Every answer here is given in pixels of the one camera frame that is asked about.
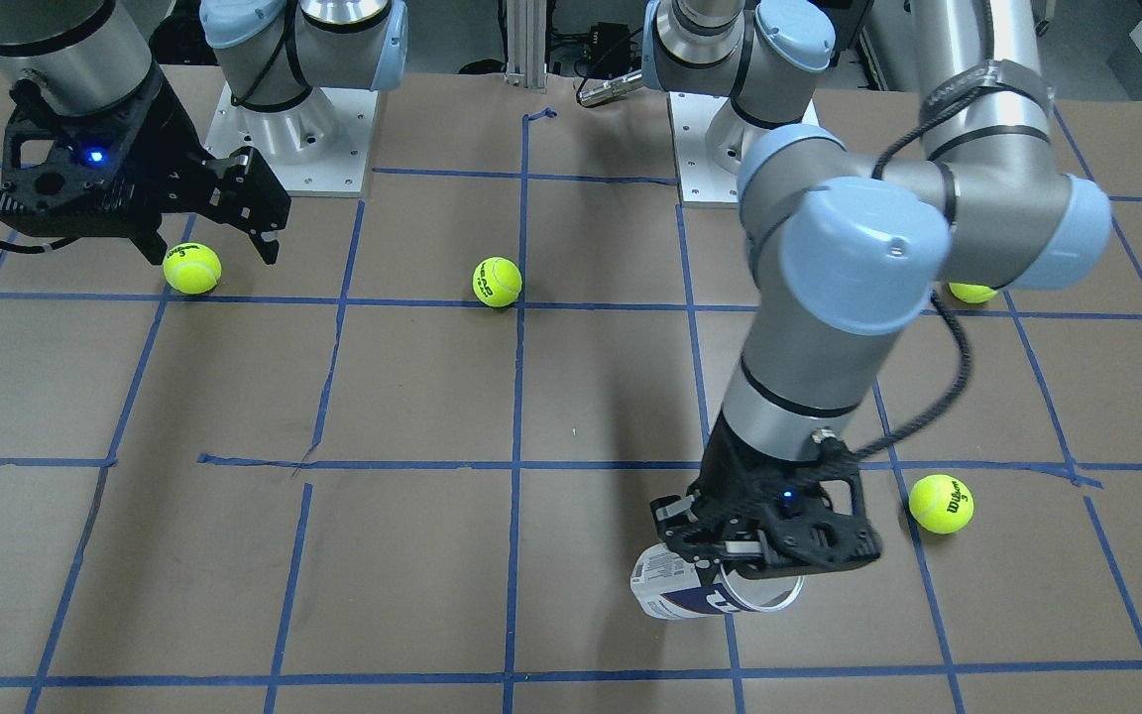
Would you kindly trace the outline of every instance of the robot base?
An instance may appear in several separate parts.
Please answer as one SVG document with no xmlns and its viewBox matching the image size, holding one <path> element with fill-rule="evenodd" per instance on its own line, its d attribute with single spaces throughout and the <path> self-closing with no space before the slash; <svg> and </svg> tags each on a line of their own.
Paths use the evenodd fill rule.
<svg viewBox="0 0 1142 714">
<path fill-rule="evenodd" d="M 335 109 L 337 130 L 329 145 L 321 146 L 319 157 L 295 162 L 278 160 L 266 153 L 267 163 L 275 171 L 289 195 L 327 195 L 337 199 L 361 198 L 372 158 L 372 131 L 377 121 L 377 91 L 363 89 L 323 89 Z M 232 151 L 250 145 L 241 126 L 239 110 L 232 109 L 231 87 L 223 86 L 218 109 L 206 135 L 206 150 L 216 157 L 227 157 Z"/>
<path fill-rule="evenodd" d="M 717 161 L 721 157 L 711 154 L 710 145 L 717 147 L 724 141 L 721 137 L 708 137 L 711 119 L 724 106 L 724 96 L 686 91 L 669 94 L 673 146 L 681 179 L 681 203 L 684 207 L 734 208 L 739 204 L 738 171 L 726 171 Z M 817 125 L 817 112 L 812 103 L 805 112 L 805 122 Z M 730 137 L 725 137 L 725 141 L 730 141 Z"/>
</svg>

